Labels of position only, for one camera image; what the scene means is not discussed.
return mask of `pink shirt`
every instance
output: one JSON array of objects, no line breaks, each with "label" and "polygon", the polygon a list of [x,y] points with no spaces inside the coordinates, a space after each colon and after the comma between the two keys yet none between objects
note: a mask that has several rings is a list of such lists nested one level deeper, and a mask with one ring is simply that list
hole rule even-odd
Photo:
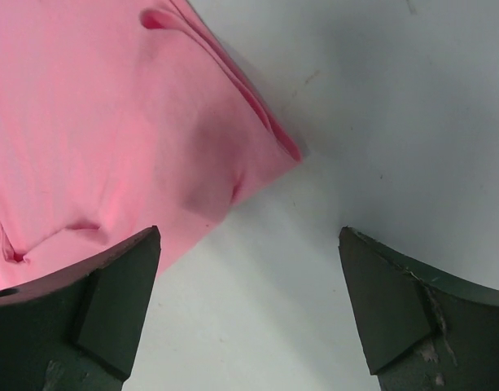
[{"label": "pink shirt", "polygon": [[162,271],[300,159],[185,0],[0,0],[0,289],[152,225]]}]

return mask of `pink cloth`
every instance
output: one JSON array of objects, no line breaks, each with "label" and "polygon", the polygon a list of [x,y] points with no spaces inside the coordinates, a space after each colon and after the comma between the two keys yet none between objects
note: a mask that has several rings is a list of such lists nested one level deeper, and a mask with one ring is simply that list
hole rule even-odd
[{"label": "pink cloth", "polygon": [[184,0],[0,0],[0,289],[162,234],[166,269],[300,161]]}]

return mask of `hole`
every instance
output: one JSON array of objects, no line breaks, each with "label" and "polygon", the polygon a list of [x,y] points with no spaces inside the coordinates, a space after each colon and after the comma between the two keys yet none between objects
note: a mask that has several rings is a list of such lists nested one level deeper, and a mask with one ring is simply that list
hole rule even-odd
[{"label": "hole", "polygon": [[20,290],[18,288],[7,288],[0,291],[0,297],[15,295]]}]

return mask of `scratch mark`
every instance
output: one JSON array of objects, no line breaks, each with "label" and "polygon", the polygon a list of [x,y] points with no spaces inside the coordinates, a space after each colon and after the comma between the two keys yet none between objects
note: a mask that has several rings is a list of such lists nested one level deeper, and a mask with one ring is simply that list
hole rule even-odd
[{"label": "scratch mark", "polygon": [[308,85],[312,80],[314,80],[316,77],[320,76],[320,70],[318,69],[315,73],[313,73],[311,76],[307,77],[304,81],[304,86]]},{"label": "scratch mark", "polygon": [[[312,80],[314,80],[316,77],[318,77],[320,75],[320,73],[321,73],[321,71],[318,69],[316,72],[314,72],[309,77],[307,77],[304,80],[304,84],[302,85],[302,87],[305,87],[306,85],[308,85]],[[291,97],[287,100],[287,102],[282,106],[282,108],[280,110],[282,113],[285,113],[288,110],[288,108],[292,105],[292,103],[294,102],[296,96],[298,96],[298,93],[300,91],[301,91],[301,88],[295,88],[291,92]]]},{"label": "scratch mark", "polygon": [[412,0],[406,0],[406,5],[409,6],[409,11],[410,11],[410,14],[411,15],[417,15],[418,14],[418,10],[416,9],[414,3],[412,2]]}]

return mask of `white table surface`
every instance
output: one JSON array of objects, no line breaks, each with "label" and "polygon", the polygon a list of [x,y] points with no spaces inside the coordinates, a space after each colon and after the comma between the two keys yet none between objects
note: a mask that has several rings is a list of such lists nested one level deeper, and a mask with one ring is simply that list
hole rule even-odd
[{"label": "white table surface", "polygon": [[192,0],[307,151],[156,282],[125,391],[368,391],[352,225],[499,288],[499,0]]}]

